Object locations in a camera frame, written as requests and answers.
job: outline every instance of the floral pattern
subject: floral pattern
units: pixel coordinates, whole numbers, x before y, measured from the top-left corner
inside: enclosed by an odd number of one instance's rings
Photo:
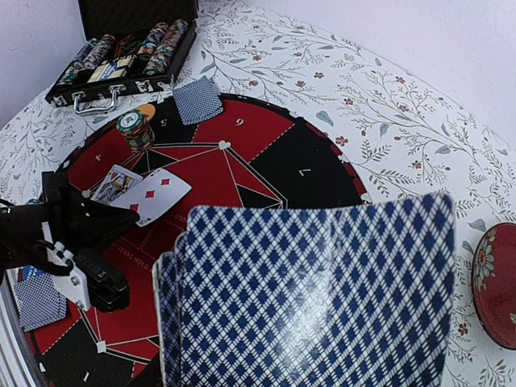
[[[495,277],[494,275],[494,256],[492,243],[497,234],[497,228],[488,231],[486,236],[482,239],[478,248],[478,253],[475,257],[475,286],[481,291],[486,290],[485,279],[488,277]]]
[[[198,38],[178,84],[207,76],[225,93],[289,109],[346,152],[373,202],[445,189],[457,216],[456,284],[443,385],[508,386],[516,352],[483,331],[472,304],[475,246],[492,225],[516,222],[515,154],[461,106],[359,45],[236,0],[200,2]],[[3,129],[0,197],[24,203],[40,176],[104,123],[172,90],[120,98],[112,113],[52,109],[44,92]],[[482,281],[493,272],[485,245]]]

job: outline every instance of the white wall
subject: white wall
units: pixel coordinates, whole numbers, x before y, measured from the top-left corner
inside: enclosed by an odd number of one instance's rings
[[[514,0],[248,2],[324,27],[393,61],[516,148]],[[1,127],[55,80],[84,39],[75,0],[0,0],[0,6]]]

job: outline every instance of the white tablecloth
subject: white tablecloth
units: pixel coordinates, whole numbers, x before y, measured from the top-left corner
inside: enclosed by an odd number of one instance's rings
[[[508,144],[446,96],[329,31],[235,1],[207,0],[199,13],[180,84],[206,75],[220,91],[305,117],[343,150],[373,202],[451,193],[456,291],[443,385],[515,385],[516,352],[483,331],[470,290],[472,251],[483,232],[516,222]],[[38,197],[41,172],[56,169],[104,123],[172,91],[121,98],[115,112],[86,118],[51,108],[45,93],[0,130],[0,197],[14,203]]]

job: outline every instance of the poker mat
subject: poker mat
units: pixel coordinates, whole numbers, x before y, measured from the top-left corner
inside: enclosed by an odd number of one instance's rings
[[[147,176],[167,169],[191,191],[166,215],[113,243],[103,257],[123,270],[131,304],[103,314],[69,303],[64,320],[27,334],[50,385],[123,386],[159,351],[152,265],[173,249],[197,205],[255,208],[331,208],[361,204],[365,189],[354,168],[326,134],[286,109],[222,94],[224,112],[183,126],[173,98],[155,104],[156,142],[133,152],[116,120],[90,136],[60,166],[90,196],[113,164]]]

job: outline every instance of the leaf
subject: leaf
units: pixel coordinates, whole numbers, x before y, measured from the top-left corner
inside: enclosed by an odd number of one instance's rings
[[[210,71],[213,67],[215,67],[215,59],[213,59],[213,62],[211,62],[209,65],[207,65],[204,69],[201,70],[201,74],[207,73]]]
[[[462,241],[462,248],[464,250],[467,250],[467,251],[471,252],[473,255],[475,255],[475,252],[473,251],[473,248],[471,247],[471,244],[469,244],[469,242],[467,240],[463,240]]]
[[[98,117],[94,118],[94,123],[100,123],[101,121],[107,119],[107,115],[99,115]]]
[[[440,154],[440,155],[447,155],[448,153],[450,153],[451,150],[450,150],[450,147],[448,147],[447,145],[443,145],[441,148],[439,148],[438,150],[435,151],[435,154]]]
[[[485,232],[487,228],[485,228],[485,222],[484,219],[477,219],[475,222],[468,223],[468,225],[471,228],[474,228],[475,230],[483,231]]]
[[[385,133],[387,133],[387,130],[389,129],[388,123],[382,123],[380,125],[380,137],[383,137]]]
[[[444,124],[441,124],[441,131],[443,131],[443,133],[444,133],[445,135],[448,135],[448,136],[450,135],[450,134],[448,133],[448,131],[446,130],[446,127],[444,126]]]
[[[405,121],[412,121],[411,119],[409,119],[405,115],[401,115],[401,114],[395,114],[394,117],[398,117],[399,119],[404,119]]]
[[[324,111],[324,110],[319,111],[315,115],[315,117],[317,117],[318,119],[320,119],[324,123],[327,123],[328,125],[333,126],[333,120],[330,118],[330,115],[326,111]]]

